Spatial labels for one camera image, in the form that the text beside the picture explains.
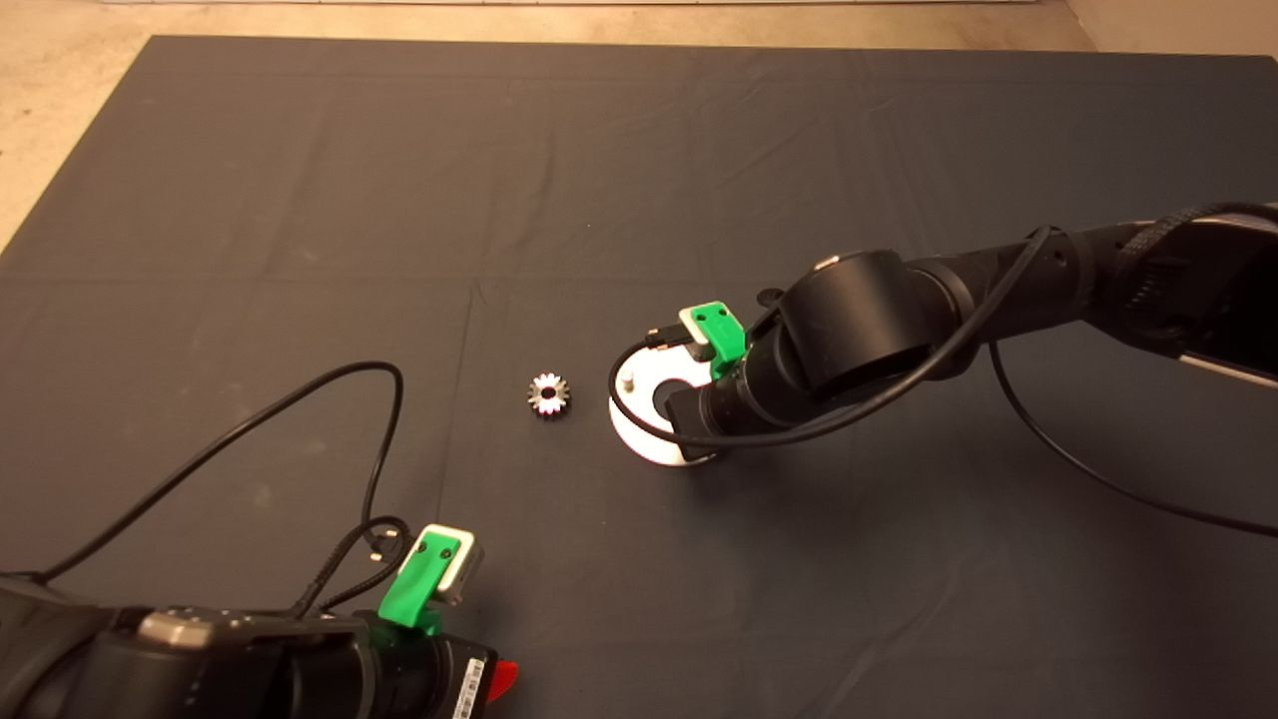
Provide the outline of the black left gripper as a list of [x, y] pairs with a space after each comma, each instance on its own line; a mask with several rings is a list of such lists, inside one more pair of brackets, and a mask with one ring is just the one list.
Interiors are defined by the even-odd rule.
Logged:
[[368, 624], [369, 718], [483, 718], [511, 691], [519, 664], [483, 642], [389, 622]]

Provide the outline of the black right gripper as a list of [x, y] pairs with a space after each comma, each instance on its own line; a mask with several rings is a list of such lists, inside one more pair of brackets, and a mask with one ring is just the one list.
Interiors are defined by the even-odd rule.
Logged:
[[803, 372], [787, 340], [760, 340], [726, 375], [665, 398], [679, 435], [771, 435], [803, 423]]

